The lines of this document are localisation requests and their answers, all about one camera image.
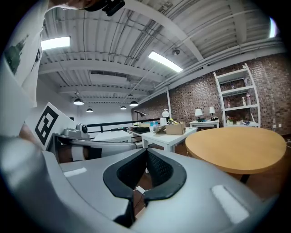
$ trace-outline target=white t-shirt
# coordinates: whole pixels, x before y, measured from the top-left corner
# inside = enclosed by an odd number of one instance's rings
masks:
[[[41,32],[49,0],[40,0],[19,22],[4,50],[14,78],[36,106],[36,85],[42,49]]]

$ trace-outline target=bottle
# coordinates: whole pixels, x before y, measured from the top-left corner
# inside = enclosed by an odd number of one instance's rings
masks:
[[[154,122],[150,122],[150,132],[154,131]]]
[[[246,103],[247,105],[251,105],[251,96],[249,93],[246,94]]]
[[[246,101],[245,101],[245,98],[244,98],[244,97],[242,98],[242,104],[243,104],[244,106],[246,106]]]

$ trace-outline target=round wooden table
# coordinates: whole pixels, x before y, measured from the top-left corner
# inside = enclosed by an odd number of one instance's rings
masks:
[[[203,130],[186,138],[188,152],[225,172],[250,174],[272,168],[285,154],[286,142],[277,133],[252,127],[225,127]]]

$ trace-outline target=table lamp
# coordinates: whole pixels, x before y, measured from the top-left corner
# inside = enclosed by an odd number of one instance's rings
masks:
[[[146,116],[146,113],[143,113],[143,112],[140,112],[140,111],[137,111],[137,110],[134,110],[133,112],[137,113],[137,127],[138,127],[138,114],[140,114],[141,117],[144,117],[144,116]]]
[[[215,109],[213,106],[209,107],[209,113],[212,114],[211,120],[214,121],[213,119],[213,113],[215,113]]]
[[[164,109],[164,111],[163,111],[163,113],[162,113],[162,116],[164,117],[164,118],[167,118],[167,117],[169,117],[169,109]]]
[[[201,122],[200,121],[200,117],[199,116],[202,116],[203,113],[202,113],[202,110],[201,109],[195,109],[195,116],[197,117],[198,116],[198,122]]]

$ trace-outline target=ceiling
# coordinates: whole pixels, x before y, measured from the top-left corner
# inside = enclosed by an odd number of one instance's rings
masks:
[[[71,46],[44,51],[39,78],[72,101],[78,92],[87,103],[141,102],[218,62],[282,47],[269,30],[269,18],[248,0],[125,0],[113,17],[55,8],[43,40],[70,36]],[[184,70],[149,59],[151,51]]]

